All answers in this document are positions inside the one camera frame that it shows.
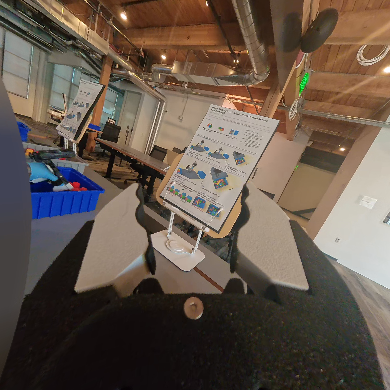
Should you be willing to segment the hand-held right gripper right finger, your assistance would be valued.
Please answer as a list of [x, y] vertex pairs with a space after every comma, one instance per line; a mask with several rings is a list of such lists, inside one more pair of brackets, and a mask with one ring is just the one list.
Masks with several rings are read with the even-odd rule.
[[277, 286], [309, 291], [289, 217], [252, 183], [243, 186], [232, 232], [231, 273], [254, 294], [279, 302]]

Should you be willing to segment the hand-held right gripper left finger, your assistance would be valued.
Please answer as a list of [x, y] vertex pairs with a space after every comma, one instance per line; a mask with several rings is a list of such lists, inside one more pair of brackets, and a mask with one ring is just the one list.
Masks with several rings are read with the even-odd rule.
[[133, 294], [156, 271], [150, 235], [144, 227], [144, 197], [130, 185], [95, 217], [75, 292], [111, 286], [117, 294]]

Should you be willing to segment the person's left hand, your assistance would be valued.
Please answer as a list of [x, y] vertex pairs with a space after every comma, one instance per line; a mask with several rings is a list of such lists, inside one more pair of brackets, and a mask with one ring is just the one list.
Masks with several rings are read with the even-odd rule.
[[30, 183], [57, 182], [59, 178], [43, 162], [27, 162]]

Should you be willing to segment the grey plastic bin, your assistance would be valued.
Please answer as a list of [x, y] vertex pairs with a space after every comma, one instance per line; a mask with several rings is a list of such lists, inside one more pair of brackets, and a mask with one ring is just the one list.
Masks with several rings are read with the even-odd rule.
[[[59, 152], [60, 149], [56, 147], [49, 147], [47, 145], [38, 145], [38, 144], [32, 144], [28, 142], [22, 142], [23, 149], [26, 151], [27, 149], [32, 149], [34, 152], [40, 152], [40, 151], [54, 151]], [[81, 174], [84, 173], [85, 167], [87, 167], [89, 164], [83, 162], [79, 157], [70, 157], [70, 158], [62, 158], [62, 159], [52, 159], [53, 163], [58, 167], [66, 167], [66, 168], [73, 168], [76, 171], [80, 172]]]

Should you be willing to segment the instruction board on stand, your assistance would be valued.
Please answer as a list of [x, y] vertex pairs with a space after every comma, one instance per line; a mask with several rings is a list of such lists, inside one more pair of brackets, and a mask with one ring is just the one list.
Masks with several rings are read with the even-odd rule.
[[93, 110], [99, 101], [106, 86], [87, 80], [81, 80], [76, 97], [61, 123], [56, 127], [58, 135], [64, 138], [64, 147], [77, 153], [77, 145], [87, 129], [95, 133], [102, 133], [97, 125], [90, 125]]

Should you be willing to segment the white tablet stand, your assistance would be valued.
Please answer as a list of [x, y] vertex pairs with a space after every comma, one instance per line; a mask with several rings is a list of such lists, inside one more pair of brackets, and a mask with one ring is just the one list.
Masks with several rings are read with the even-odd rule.
[[[208, 227], [193, 220], [179, 210], [171, 211], [169, 221], [166, 221], [148, 207], [145, 208], [145, 214], [148, 217], [148, 229], [153, 232], [151, 237], [154, 249], [180, 270], [191, 271], [203, 260], [215, 257], [210, 248], [201, 245], [202, 233], [209, 232]], [[197, 227], [198, 235], [196, 240], [174, 227], [175, 217], [180, 217]]]

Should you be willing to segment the long brown office table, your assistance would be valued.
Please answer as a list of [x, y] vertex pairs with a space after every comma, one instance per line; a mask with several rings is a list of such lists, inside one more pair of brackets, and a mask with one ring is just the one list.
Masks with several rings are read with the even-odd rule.
[[167, 164], [147, 154], [144, 154], [138, 151], [137, 149], [131, 148], [129, 146], [121, 146], [118, 143], [114, 143], [108, 140], [103, 140], [97, 137], [95, 137], [95, 141], [105, 146], [110, 152], [108, 166], [106, 169], [106, 173], [104, 175], [104, 178], [106, 179], [111, 178], [112, 168], [114, 166], [115, 157], [117, 155], [124, 160], [129, 158], [137, 160], [141, 164], [149, 167], [152, 170], [151, 178], [154, 177], [162, 180], [164, 179], [164, 176], [167, 173], [167, 171], [165, 170], [168, 167]]

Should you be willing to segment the window roller blind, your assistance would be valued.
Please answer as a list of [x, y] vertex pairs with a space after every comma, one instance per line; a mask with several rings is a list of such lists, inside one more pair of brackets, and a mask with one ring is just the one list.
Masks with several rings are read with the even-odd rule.
[[33, 46], [5, 31], [3, 39], [2, 78], [8, 92], [28, 98]]

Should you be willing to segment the printed instruction sheet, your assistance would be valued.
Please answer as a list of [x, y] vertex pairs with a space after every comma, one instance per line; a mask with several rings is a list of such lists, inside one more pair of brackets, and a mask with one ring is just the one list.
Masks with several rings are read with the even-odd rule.
[[159, 200], [220, 233], [279, 123], [211, 104]]

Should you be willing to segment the green exit sign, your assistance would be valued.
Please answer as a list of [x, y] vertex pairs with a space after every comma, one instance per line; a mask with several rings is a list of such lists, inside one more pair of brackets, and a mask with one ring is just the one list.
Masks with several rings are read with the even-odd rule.
[[309, 69], [308, 71], [305, 71], [305, 73], [301, 77], [300, 82], [299, 82], [299, 95], [298, 95], [299, 97], [302, 95], [307, 84], [309, 83], [310, 76], [311, 76], [311, 70]]

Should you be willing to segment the black round ceiling speaker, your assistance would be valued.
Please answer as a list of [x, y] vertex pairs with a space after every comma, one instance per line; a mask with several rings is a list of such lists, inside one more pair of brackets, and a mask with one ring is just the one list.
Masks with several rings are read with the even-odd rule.
[[327, 8], [319, 12], [301, 38], [301, 51], [303, 53], [312, 53], [321, 47], [333, 33], [338, 17], [339, 13], [335, 8]]

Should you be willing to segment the thin metal duct pipe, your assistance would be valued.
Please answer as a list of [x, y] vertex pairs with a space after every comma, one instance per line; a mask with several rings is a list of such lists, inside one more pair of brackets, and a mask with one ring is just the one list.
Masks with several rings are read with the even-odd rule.
[[167, 102], [166, 97], [160, 92], [156, 91], [149, 84], [144, 82], [138, 75], [136, 75], [136, 73], [134, 72], [134, 68], [131, 66], [131, 64], [125, 61], [114, 49], [111, 48], [111, 46], [108, 47], [107, 56], [120, 67], [119, 69], [112, 68], [111, 75], [118, 76], [131, 81], [134, 85], [136, 85], [144, 92], [158, 100], [157, 108], [155, 110], [153, 121], [149, 131], [149, 136], [145, 145], [144, 153], [149, 154], [155, 145], [155, 140], [158, 134], [158, 130], [165, 110], [165, 105]]

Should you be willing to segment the rectangular metal air duct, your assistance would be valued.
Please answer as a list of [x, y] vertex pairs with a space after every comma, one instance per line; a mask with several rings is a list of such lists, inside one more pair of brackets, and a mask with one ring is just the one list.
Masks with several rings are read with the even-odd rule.
[[252, 72], [239, 72], [217, 63], [174, 61], [172, 66], [155, 63], [151, 71], [154, 81], [172, 76], [181, 82], [214, 86], [252, 86], [261, 82], [255, 79]]

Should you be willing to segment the round spiral metal duct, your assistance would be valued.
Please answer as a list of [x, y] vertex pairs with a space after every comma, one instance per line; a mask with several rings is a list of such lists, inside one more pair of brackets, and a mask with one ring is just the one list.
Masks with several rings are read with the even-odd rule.
[[237, 85], [253, 86], [270, 74], [268, 48], [263, 40], [253, 1], [232, 0], [232, 5], [243, 36], [252, 70], [236, 77]]

